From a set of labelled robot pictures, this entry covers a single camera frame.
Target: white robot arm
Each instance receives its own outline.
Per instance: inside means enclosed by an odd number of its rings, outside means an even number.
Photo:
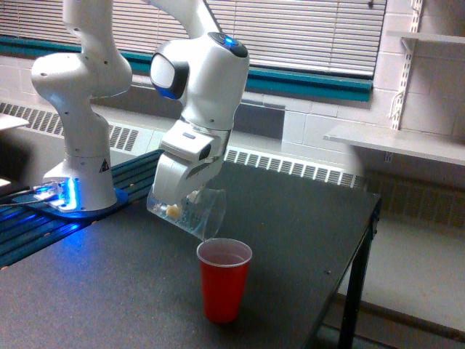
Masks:
[[[160,94],[184,106],[162,140],[165,153],[150,192],[157,201],[175,204],[221,169],[246,84],[248,52],[221,32],[204,0],[143,1],[173,15],[190,37],[162,45],[150,70]],[[116,202],[108,123],[90,106],[93,97],[125,92],[132,80],[113,40],[112,8],[113,0],[63,0],[63,21],[80,38],[82,52],[39,58],[32,69],[34,87],[57,109],[65,130],[65,160],[44,177],[69,183],[65,198],[49,202],[63,212]]]
[[[144,1],[173,15],[190,37],[158,48],[150,69],[160,94],[184,106],[162,139],[165,153],[149,195],[176,204],[219,173],[249,58],[239,41],[221,32],[204,0]]]
[[[49,202],[62,212],[116,203],[108,123],[90,105],[93,97],[117,95],[131,86],[131,67],[113,40],[112,11],[113,0],[63,0],[63,22],[81,40],[82,52],[41,57],[32,67],[34,87],[57,109],[65,130],[65,160],[44,176],[45,182],[68,184],[62,198]]]

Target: warning label sticker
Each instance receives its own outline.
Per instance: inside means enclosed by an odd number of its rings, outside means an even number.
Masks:
[[[107,162],[107,159],[103,159],[103,164],[102,166],[100,167],[100,173],[101,172],[105,172],[105,171],[108,171],[110,169],[110,166],[108,166],[108,162]]]

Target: white brick wall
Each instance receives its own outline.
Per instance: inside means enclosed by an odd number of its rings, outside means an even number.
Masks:
[[[389,0],[376,66],[374,90],[369,103],[341,100],[309,100],[246,92],[243,101],[268,108],[285,108],[282,152],[338,166],[378,169],[408,176],[411,170],[428,173],[431,161],[401,159],[384,163],[384,154],[364,151],[323,140],[323,135],[339,123],[364,122],[383,127],[390,125],[389,108],[399,86],[404,54],[400,40],[386,31],[408,31],[412,19],[410,0]],[[425,0],[421,32],[465,36],[464,0]],[[32,61],[0,56],[0,98],[45,104],[30,83]],[[465,45],[418,44],[413,59],[409,93],[401,127],[419,132],[465,137]],[[462,169],[441,166],[433,180],[465,187]]]

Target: red plastic cup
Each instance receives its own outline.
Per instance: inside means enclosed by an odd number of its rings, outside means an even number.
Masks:
[[[233,321],[239,314],[251,248],[231,238],[212,238],[198,245],[197,257],[205,316],[217,324]]]

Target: window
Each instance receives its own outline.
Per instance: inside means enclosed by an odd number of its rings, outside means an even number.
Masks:
[[[223,30],[248,47],[254,66],[373,76],[387,0],[207,2]],[[61,0],[3,0],[0,35],[77,44],[61,9]],[[140,0],[114,1],[114,34],[120,49],[145,53],[186,37],[176,20]]]

